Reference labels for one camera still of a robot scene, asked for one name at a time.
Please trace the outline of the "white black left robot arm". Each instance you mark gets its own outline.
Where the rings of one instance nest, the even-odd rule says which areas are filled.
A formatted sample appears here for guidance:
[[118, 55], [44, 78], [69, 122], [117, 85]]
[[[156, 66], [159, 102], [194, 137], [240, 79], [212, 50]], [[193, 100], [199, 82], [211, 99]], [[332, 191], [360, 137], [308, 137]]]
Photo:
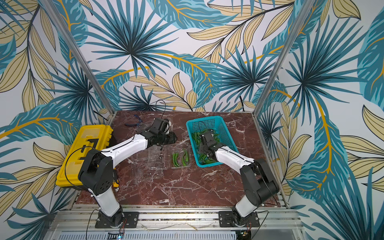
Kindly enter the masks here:
[[103, 150], [90, 150], [78, 174], [82, 185], [99, 206], [98, 219], [107, 228], [121, 228], [128, 222], [113, 192], [114, 168], [128, 157], [152, 146], [176, 143], [177, 136], [169, 130], [170, 120], [155, 118], [151, 126], [128, 140]]

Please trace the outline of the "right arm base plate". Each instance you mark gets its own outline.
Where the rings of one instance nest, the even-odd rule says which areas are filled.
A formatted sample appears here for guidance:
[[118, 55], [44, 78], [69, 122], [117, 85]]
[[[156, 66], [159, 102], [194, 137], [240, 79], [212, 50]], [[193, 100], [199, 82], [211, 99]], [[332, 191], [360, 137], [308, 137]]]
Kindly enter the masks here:
[[259, 227], [260, 221], [257, 213], [250, 213], [246, 217], [241, 217], [234, 211], [220, 211], [219, 224], [221, 228], [242, 228], [242, 227]]

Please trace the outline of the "teal perforated plastic basket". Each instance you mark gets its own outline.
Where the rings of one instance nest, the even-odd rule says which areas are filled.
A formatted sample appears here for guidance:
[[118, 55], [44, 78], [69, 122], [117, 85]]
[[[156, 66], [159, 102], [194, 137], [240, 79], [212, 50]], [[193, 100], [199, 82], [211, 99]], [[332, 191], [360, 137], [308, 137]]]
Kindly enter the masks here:
[[201, 168], [213, 167], [221, 163], [215, 157], [214, 150], [229, 147], [238, 152], [237, 146], [220, 116], [189, 120], [186, 123], [196, 163]]

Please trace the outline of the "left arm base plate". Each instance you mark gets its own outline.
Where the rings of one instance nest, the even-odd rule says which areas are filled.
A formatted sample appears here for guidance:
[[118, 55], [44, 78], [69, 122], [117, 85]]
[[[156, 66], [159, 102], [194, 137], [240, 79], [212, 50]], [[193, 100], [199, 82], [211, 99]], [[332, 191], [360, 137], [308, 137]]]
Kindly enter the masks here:
[[96, 229], [134, 229], [137, 227], [139, 212], [116, 212], [108, 217], [103, 212], [98, 213]]

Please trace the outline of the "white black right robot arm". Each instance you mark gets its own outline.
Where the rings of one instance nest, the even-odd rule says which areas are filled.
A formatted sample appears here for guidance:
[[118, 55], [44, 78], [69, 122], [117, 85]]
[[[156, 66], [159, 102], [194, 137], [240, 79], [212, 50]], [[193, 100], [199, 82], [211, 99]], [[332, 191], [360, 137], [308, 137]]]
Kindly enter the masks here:
[[255, 210], [274, 197], [280, 188], [278, 181], [263, 159], [252, 159], [233, 151], [216, 141], [214, 134], [206, 130], [200, 135], [199, 153], [227, 165], [241, 175], [244, 193], [242, 199], [232, 207], [229, 217], [223, 219], [232, 227], [242, 227], [256, 217]]

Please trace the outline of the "clear clamshell container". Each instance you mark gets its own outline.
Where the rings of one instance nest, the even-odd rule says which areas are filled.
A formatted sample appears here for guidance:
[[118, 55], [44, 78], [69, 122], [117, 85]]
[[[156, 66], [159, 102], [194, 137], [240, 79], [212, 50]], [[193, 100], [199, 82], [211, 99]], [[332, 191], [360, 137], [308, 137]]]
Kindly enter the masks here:
[[166, 152], [155, 147], [136, 154], [133, 167], [135, 183], [153, 182], [164, 175], [168, 164]]
[[191, 165], [191, 163], [192, 163], [192, 157], [191, 157], [191, 151], [188, 150], [188, 152], [189, 152], [190, 162], [185, 167], [183, 167], [183, 164], [182, 164], [182, 157], [184, 155], [184, 149], [180, 150], [179, 152], [175, 152], [175, 153], [179, 153], [179, 157], [178, 157], [178, 163], [180, 165], [179, 167], [174, 167], [173, 160], [172, 160], [172, 154], [174, 154], [174, 153], [171, 153], [171, 168], [172, 169], [180, 169], [180, 168], [187, 168], [187, 167], [189, 167]]

